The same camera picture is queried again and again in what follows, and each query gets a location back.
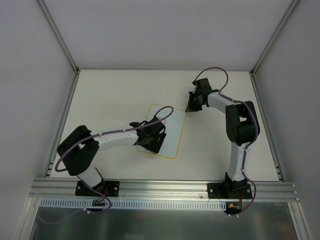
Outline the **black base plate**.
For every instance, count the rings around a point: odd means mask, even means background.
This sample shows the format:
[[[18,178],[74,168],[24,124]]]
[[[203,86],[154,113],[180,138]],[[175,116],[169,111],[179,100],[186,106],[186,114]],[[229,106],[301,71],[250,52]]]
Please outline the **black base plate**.
[[[209,199],[240,199],[251,200],[253,198],[251,186],[241,184],[240,187],[232,188],[232,185],[227,182],[208,183],[207,194]]]
[[[100,194],[104,194],[107,197],[118,197],[120,182],[104,180],[97,186],[92,187],[92,189],[86,186],[82,180],[79,180],[75,188],[75,195],[80,197],[100,197]]]

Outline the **aluminium mounting rail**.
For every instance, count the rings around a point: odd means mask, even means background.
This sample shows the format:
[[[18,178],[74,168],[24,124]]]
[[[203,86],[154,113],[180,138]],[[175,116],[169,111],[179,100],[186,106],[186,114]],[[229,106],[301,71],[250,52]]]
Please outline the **aluminium mounting rail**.
[[[120,179],[115,199],[200,201],[208,200],[220,181]],[[256,202],[299,202],[294,183],[256,181]],[[75,198],[75,178],[35,178],[29,196],[38,198]]]

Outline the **aluminium frame post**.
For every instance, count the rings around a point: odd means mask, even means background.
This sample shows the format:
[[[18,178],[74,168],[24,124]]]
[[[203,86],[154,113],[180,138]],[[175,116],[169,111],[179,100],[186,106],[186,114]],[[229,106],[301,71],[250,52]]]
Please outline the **aluminium frame post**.
[[[42,12],[50,30],[52,31],[56,41],[58,42],[63,54],[65,55],[69,65],[71,66],[72,71],[77,74],[79,72],[79,68],[72,57],[72,54],[54,20],[46,2],[44,0],[35,0],[36,4],[38,5],[40,11]]]
[[[260,54],[258,60],[256,61],[254,67],[250,71],[250,74],[254,76],[256,72],[261,67],[262,63],[264,62],[265,58],[271,51],[272,47],[276,43],[277,39],[279,38],[280,34],[282,33],[282,30],[286,26],[287,22],[293,15],[294,11],[296,10],[297,6],[299,5],[301,1],[300,0],[291,0],[287,9],[285,10],[283,16],[281,17],[280,21],[278,22],[276,28],[274,29],[273,33],[271,34],[269,40],[267,41],[267,44],[263,48],[262,53]]]

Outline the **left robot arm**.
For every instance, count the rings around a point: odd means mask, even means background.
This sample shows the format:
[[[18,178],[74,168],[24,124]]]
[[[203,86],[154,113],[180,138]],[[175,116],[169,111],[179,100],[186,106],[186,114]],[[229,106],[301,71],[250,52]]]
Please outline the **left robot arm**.
[[[150,121],[131,122],[123,129],[97,132],[78,126],[60,145],[55,171],[76,176],[77,196],[111,196],[111,186],[92,162],[97,153],[122,146],[140,146],[158,154],[166,137],[166,126],[156,116]]]

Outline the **aluminium floor rail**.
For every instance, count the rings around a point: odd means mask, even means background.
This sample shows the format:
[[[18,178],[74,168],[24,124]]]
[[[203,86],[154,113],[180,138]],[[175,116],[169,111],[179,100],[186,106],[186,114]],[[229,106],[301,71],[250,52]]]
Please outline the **aluminium floor rail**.
[[[268,121],[268,118],[267,118],[267,115],[266,115],[266,111],[265,111],[265,108],[264,108],[263,100],[262,100],[260,91],[258,89],[257,80],[255,78],[255,75],[252,72],[249,72],[249,75],[250,75],[250,80],[251,80],[251,84],[252,84],[252,87],[253,87],[253,91],[254,91],[254,94],[255,94],[255,97],[256,97],[256,100],[257,100],[257,104],[258,104],[258,107],[259,107],[259,110],[260,110],[260,115],[261,115],[261,118],[262,118],[262,122],[263,122],[263,126],[264,126],[264,129],[265,129],[265,133],[266,133],[266,137],[267,137],[267,140],[268,140],[268,144],[269,144],[269,148],[270,148],[270,151],[271,151],[271,155],[272,155],[272,158],[273,158],[274,166],[275,166],[275,169],[276,169],[276,172],[277,172],[278,180],[281,181],[281,182],[285,182],[286,181],[286,176],[285,176],[285,174],[284,174],[284,172],[282,170],[281,159],[279,158],[279,153],[277,151],[276,144],[275,144],[275,141],[274,141],[274,138],[273,138],[273,134],[272,134],[272,131],[271,131],[271,128],[270,128],[270,124],[269,124],[269,121]]]
[[[50,146],[48,155],[47,155],[47,159],[46,159],[46,164],[43,167],[43,174],[42,177],[46,178],[49,174],[48,172],[50,171],[50,166],[52,165],[52,161],[55,161],[55,157],[56,157],[56,151],[57,151],[57,146],[60,143],[62,134],[63,134],[63,130],[66,124],[66,120],[68,117],[68,113],[71,107],[71,103],[72,103],[72,99],[77,87],[77,83],[78,83],[78,79],[80,76],[81,71],[78,70],[77,73],[74,75],[70,88],[67,92],[67,96],[65,101],[63,102],[63,108],[61,111],[61,115],[59,117],[58,120],[58,124],[57,124],[57,128],[55,130],[54,136],[53,136],[53,140],[52,140],[52,144]]]

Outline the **right aluminium frame post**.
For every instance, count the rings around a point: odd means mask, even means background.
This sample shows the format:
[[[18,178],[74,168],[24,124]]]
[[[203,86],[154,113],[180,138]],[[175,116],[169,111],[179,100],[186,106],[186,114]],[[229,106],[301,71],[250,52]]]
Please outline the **right aluminium frame post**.
[[[273,33],[271,34],[269,40],[267,41],[267,44],[263,48],[262,53],[260,54],[258,60],[256,61],[254,67],[250,71],[250,74],[254,76],[256,72],[261,67],[262,63],[264,62],[265,58],[271,51],[272,47],[276,43],[277,39],[279,38],[280,34],[282,33],[282,30],[286,26],[287,22],[293,15],[294,11],[296,10],[297,6],[299,5],[301,1],[300,0],[291,0],[287,9],[285,10],[283,16],[281,17],[280,21],[278,22],[276,28],[274,29]]]

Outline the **left aluminium frame post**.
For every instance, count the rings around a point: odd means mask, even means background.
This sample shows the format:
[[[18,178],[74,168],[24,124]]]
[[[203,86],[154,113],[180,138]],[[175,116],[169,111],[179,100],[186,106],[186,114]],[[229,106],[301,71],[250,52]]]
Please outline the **left aluminium frame post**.
[[[56,41],[58,42],[63,54],[65,55],[69,65],[71,66],[72,71],[77,74],[79,72],[79,68],[72,57],[72,54],[54,20],[46,2],[44,0],[35,0],[36,4],[38,5],[40,11],[42,12],[50,30],[52,31]]]

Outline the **right aluminium floor rail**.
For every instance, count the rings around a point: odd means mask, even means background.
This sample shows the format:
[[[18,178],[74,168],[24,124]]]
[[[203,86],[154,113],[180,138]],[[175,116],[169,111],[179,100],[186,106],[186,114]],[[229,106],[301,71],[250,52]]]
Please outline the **right aluminium floor rail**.
[[[264,108],[263,100],[262,100],[260,91],[258,89],[257,80],[255,78],[255,75],[252,72],[249,72],[249,75],[250,75],[250,80],[251,80],[251,84],[252,84],[252,87],[253,87],[253,91],[254,91],[254,94],[255,94],[255,97],[256,97],[256,100],[257,100],[257,104],[258,104],[258,107],[259,107],[259,110],[260,110],[260,115],[261,115],[261,118],[262,118],[262,122],[263,122],[263,126],[264,126],[264,129],[265,129],[265,133],[266,133],[266,137],[267,137],[267,140],[268,140],[268,144],[269,144],[269,148],[270,148],[270,151],[271,151],[271,155],[272,155],[272,158],[273,158],[274,166],[275,166],[275,169],[276,169],[276,172],[277,172],[278,180],[281,181],[281,182],[285,182],[286,181],[286,176],[285,176],[285,174],[284,174],[284,172],[282,170],[281,159],[279,158],[279,153],[277,151],[276,144],[275,144],[275,141],[274,141],[274,138],[273,138],[273,134],[272,134],[272,131],[271,131],[271,128],[270,128],[270,124],[269,124],[269,121],[268,121],[268,118],[267,118],[267,115],[266,115],[266,111],[265,111],[265,108]]]

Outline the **yellow-framed small whiteboard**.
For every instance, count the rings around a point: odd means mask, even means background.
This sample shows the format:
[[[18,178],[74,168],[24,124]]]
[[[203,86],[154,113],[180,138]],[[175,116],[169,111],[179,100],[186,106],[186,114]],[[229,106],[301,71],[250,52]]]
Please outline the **yellow-framed small whiteboard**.
[[[151,104],[149,106],[146,120],[149,121],[152,117],[161,109],[164,105]],[[156,116],[164,118],[171,112],[170,109],[166,108],[158,113]],[[136,149],[144,154],[156,155],[161,158],[174,160],[178,156],[179,147],[183,135],[183,128],[185,123],[186,113],[181,108],[173,108],[173,113],[164,120],[166,137],[164,138],[163,144],[159,150],[159,153],[153,154],[151,151],[144,149],[141,146],[136,146]]]

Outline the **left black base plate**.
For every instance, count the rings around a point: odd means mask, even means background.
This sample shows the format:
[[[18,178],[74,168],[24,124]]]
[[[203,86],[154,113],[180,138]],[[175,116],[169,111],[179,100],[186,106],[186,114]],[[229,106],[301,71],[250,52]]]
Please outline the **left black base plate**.
[[[104,180],[97,186],[92,187],[92,189],[86,186],[82,180],[79,180],[75,188],[75,195],[80,197],[100,197],[100,194],[104,194],[107,197],[118,197],[120,182]]]

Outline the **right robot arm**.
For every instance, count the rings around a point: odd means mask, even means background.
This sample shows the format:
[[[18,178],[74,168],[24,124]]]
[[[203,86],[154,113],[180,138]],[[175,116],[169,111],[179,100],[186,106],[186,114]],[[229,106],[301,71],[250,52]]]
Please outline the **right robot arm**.
[[[194,80],[189,92],[186,112],[198,112],[203,106],[225,114],[226,134],[231,142],[229,167],[221,183],[207,184],[209,199],[252,199],[246,174],[252,144],[260,134],[260,126],[252,101],[239,101],[212,89],[207,78]]]

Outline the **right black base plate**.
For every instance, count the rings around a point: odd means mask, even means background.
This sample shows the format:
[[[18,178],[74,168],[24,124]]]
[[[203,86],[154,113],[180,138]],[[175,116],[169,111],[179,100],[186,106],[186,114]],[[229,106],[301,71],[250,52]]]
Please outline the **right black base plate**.
[[[240,187],[232,188],[232,185],[227,182],[208,183],[207,194],[209,199],[240,199],[251,200],[253,198],[251,186],[241,184]]]

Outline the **left aluminium floor rail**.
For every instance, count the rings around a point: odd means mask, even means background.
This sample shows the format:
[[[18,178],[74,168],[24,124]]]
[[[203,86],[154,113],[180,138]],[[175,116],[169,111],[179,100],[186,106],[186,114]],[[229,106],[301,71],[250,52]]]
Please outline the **left aluminium floor rail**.
[[[77,73],[74,75],[70,88],[67,92],[67,96],[65,101],[63,102],[63,108],[61,111],[61,115],[59,117],[58,120],[58,124],[57,124],[57,128],[55,130],[54,136],[53,136],[53,140],[52,140],[52,144],[50,146],[48,155],[47,155],[47,159],[46,159],[46,164],[43,167],[43,174],[42,177],[46,178],[49,174],[48,172],[50,171],[50,166],[52,165],[52,161],[55,161],[55,157],[56,157],[56,151],[57,151],[57,146],[60,143],[62,134],[63,134],[63,130],[66,124],[66,120],[68,117],[68,113],[71,107],[71,103],[72,103],[72,99],[77,87],[77,83],[78,83],[78,79],[80,76],[81,71],[78,70]]]

